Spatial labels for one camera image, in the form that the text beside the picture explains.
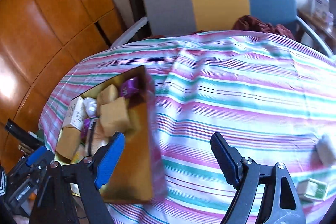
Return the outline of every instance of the maroon cloth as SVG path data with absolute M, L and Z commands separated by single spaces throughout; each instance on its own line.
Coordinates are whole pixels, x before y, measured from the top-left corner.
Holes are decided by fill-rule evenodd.
M 232 30 L 275 33 L 295 40 L 292 32 L 288 30 L 285 26 L 278 24 L 274 27 L 272 24 L 263 23 L 259 19 L 250 15 L 246 15 L 238 19 L 233 25 Z

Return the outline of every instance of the wooden cabinet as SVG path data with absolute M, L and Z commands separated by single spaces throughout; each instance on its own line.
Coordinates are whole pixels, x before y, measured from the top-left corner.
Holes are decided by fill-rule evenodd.
M 123 32 L 113 0 L 0 0 L 0 22 L 0 122 L 31 131 L 61 78 Z M 21 152 L 5 130 L 0 141 L 8 171 Z

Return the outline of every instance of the screw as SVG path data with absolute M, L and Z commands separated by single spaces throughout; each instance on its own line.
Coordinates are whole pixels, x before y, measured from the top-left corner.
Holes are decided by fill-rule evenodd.
M 279 167 L 280 169 L 284 169 L 285 168 L 285 164 L 282 162 L 277 162 L 277 167 Z
M 253 160 L 251 158 L 249 158 L 249 157 L 245 157 L 245 158 L 243 158 L 243 162 L 245 164 L 251 164 L 253 162 Z
M 91 157 L 85 157 L 83 161 L 84 161 L 85 164 L 89 164 L 89 163 L 92 162 L 92 158 Z
M 53 161 L 53 162 L 50 164 L 50 167 L 51 167 L 51 168 L 56 168 L 58 165 L 59 165 L 59 162 L 58 162 L 58 161 Z

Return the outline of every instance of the tablecloth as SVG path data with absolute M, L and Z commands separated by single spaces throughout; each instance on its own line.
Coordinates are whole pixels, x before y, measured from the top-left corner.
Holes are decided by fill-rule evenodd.
M 335 134 L 334 61 L 288 38 L 248 31 L 129 43 L 84 59 L 59 82 L 39 123 L 47 147 L 55 150 L 72 98 L 139 65 L 156 86 L 168 196 L 109 205 L 116 223 L 220 223 L 235 191 L 210 149 L 214 132 L 259 164 L 285 163 L 295 185 L 309 177 L 330 183 L 326 201 L 302 203 L 307 223 L 319 222 L 336 195 L 336 169 L 324 167 L 315 150 L 321 134 Z M 248 223 L 262 195 L 260 185 Z

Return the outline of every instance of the open cardboard box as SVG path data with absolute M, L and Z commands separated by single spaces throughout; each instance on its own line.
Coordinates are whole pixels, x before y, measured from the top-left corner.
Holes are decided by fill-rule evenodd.
M 98 93 L 113 84 L 120 91 L 126 80 L 138 77 L 139 94 L 128 101 L 131 129 L 123 132 L 125 149 L 107 184 L 100 189 L 104 202 L 108 203 L 148 203 L 162 200 L 166 195 L 166 181 L 160 150 L 155 140 L 157 121 L 155 109 L 155 87 L 145 67 L 139 66 L 114 76 L 82 93 L 81 97 L 97 98 Z M 70 160 L 55 154 L 55 161 L 61 165 Z

